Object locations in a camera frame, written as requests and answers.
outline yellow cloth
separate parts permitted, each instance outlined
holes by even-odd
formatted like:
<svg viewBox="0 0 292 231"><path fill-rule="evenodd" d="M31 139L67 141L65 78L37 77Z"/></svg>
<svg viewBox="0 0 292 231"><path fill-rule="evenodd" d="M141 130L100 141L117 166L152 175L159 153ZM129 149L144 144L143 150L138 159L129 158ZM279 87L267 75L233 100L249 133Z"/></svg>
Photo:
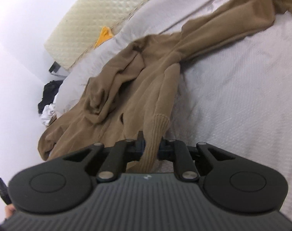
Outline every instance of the yellow cloth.
<svg viewBox="0 0 292 231"><path fill-rule="evenodd" d="M114 37L111 29L109 27L104 26L101 30L100 36L94 45L94 49L98 47L100 44Z"/></svg>

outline ribbed grip surface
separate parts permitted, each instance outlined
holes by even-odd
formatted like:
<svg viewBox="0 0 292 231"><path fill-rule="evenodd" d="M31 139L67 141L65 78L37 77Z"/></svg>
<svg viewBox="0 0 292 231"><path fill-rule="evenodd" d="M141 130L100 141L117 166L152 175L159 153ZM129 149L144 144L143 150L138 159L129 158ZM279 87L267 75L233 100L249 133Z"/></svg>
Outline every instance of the ribbed grip surface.
<svg viewBox="0 0 292 231"><path fill-rule="evenodd" d="M73 210L51 216L18 212L2 226L8 231L292 229L279 212L259 216L226 212L210 203L196 184L181 182L174 174L122 174L115 182L100 184Z"/></svg>

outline metal screw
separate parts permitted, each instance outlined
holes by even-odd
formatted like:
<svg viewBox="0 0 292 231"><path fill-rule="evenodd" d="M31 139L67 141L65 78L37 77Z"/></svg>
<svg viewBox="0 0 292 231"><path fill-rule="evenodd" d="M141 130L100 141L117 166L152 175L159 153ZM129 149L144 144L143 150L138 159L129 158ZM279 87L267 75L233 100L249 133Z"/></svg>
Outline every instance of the metal screw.
<svg viewBox="0 0 292 231"><path fill-rule="evenodd" d="M102 180L108 180L114 176L113 172L111 171L102 171L98 174L98 177Z"/></svg>
<svg viewBox="0 0 292 231"><path fill-rule="evenodd" d="M192 180L192 179L195 179L197 177L197 173L193 172L193 171L186 171L182 174L182 177L184 179Z"/></svg>

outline pile of clothes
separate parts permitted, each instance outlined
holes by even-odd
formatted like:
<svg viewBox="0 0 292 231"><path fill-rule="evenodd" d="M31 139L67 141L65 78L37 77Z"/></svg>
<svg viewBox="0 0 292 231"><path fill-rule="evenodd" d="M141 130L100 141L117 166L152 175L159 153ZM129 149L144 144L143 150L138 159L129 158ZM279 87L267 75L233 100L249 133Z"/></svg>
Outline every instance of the pile of clothes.
<svg viewBox="0 0 292 231"><path fill-rule="evenodd" d="M45 126L56 120L55 100L62 81L51 81L44 86L42 101L38 104L38 113Z"/></svg>

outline white cloth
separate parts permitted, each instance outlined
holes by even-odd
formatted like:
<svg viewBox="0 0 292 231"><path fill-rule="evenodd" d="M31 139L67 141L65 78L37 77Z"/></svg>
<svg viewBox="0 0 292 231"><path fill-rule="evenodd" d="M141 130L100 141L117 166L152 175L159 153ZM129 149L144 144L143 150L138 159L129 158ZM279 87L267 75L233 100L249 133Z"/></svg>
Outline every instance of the white cloth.
<svg viewBox="0 0 292 231"><path fill-rule="evenodd" d="M49 126L51 119L56 115L56 111L55 111L56 98L57 98L57 94L54 97L53 103L45 105L43 108L42 114L40 115L41 122L45 126Z"/></svg>

